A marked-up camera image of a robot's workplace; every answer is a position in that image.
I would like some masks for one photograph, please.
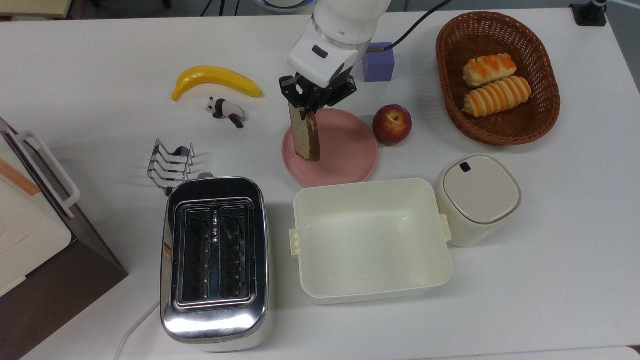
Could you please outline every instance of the toy panda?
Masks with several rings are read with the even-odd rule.
[[[212,113],[213,117],[216,119],[228,117],[238,129],[242,129],[244,127],[240,120],[244,118],[244,112],[240,106],[232,102],[224,99],[214,100],[213,97],[210,97],[206,110],[208,113]]]

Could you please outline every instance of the slice of bread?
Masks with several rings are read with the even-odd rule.
[[[291,116],[293,146],[296,149],[296,154],[306,161],[319,161],[320,138],[318,137],[316,114],[313,112],[308,113],[302,119],[300,109],[293,107],[289,103],[289,115]]]

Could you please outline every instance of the apple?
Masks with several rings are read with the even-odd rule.
[[[411,115],[400,105],[383,106],[373,117],[373,134],[386,146],[401,143],[411,132]]]

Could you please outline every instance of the banana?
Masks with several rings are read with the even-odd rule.
[[[192,67],[180,74],[171,98],[178,101],[185,91],[205,83],[224,85],[252,97],[262,96],[262,90],[248,77],[224,67],[206,65]]]

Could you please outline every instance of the bread roll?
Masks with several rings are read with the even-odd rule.
[[[508,78],[516,72],[516,64],[509,54],[482,56],[471,59],[462,68],[462,78],[468,86],[479,88],[496,80]]]
[[[498,80],[465,95],[462,111],[478,118],[513,109],[529,100],[531,87],[518,76]]]

